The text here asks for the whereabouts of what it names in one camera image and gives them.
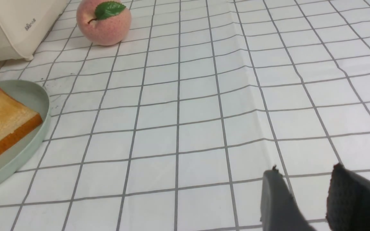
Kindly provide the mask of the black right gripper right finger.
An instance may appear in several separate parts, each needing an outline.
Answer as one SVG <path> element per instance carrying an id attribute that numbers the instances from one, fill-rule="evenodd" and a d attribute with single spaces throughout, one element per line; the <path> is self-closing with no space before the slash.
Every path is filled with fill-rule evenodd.
<path id="1" fill-rule="evenodd" d="M 370 231 L 370 180 L 334 165 L 326 220 L 332 231 Z"/>

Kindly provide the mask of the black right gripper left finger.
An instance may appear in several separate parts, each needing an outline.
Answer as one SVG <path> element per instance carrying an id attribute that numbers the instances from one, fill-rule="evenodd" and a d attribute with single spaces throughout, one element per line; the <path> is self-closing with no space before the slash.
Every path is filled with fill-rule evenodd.
<path id="1" fill-rule="evenodd" d="M 300 212 L 276 166 L 263 173 L 261 223 L 264 231 L 314 231 Z"/>

